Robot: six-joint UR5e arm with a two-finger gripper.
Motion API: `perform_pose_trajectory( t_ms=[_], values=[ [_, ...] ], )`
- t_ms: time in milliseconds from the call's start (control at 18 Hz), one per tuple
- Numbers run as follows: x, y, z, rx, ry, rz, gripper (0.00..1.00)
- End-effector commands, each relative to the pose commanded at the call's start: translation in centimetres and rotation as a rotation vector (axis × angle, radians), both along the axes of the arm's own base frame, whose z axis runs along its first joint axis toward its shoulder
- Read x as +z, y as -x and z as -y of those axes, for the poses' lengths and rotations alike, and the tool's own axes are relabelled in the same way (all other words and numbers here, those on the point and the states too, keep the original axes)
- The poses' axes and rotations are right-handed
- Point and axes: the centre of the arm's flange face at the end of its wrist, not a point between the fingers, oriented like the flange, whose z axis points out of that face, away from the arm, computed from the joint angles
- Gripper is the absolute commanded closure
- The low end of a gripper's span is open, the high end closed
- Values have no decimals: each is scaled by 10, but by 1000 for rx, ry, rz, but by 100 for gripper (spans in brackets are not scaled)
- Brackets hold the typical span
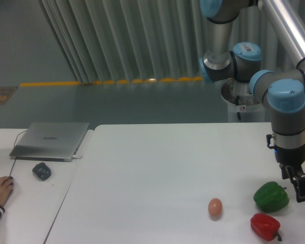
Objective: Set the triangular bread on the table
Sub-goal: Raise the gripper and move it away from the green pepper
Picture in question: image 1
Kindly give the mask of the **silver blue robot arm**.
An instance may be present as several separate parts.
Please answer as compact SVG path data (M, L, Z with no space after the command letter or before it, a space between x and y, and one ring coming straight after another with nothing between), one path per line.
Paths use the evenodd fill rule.
M265 13L294 69L275 73L260 68L261 50L252 43L228 49L232 24L242 9L257 6ZM305 25L287 1L201 1L210 22L211 40L199 64L208 83L232 78L247 84L252 96L270 113L267 146L289 179L298 202L305 201Z

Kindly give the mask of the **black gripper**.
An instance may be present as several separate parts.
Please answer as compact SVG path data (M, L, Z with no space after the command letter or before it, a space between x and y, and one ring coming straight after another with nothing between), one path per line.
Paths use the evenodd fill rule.
M280 163L282 179L290 179L293 184L296 201L305 202L305 173L300 167L305 161L305 133L293 136L268 134L266 142L267 147L274 150L275 159Z

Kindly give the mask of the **person's hand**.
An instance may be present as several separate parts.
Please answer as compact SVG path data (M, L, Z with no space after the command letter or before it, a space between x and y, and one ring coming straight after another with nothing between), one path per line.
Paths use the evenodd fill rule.
M0 206L4 207L10 194L14 189L14 178L12 176L0 177Z

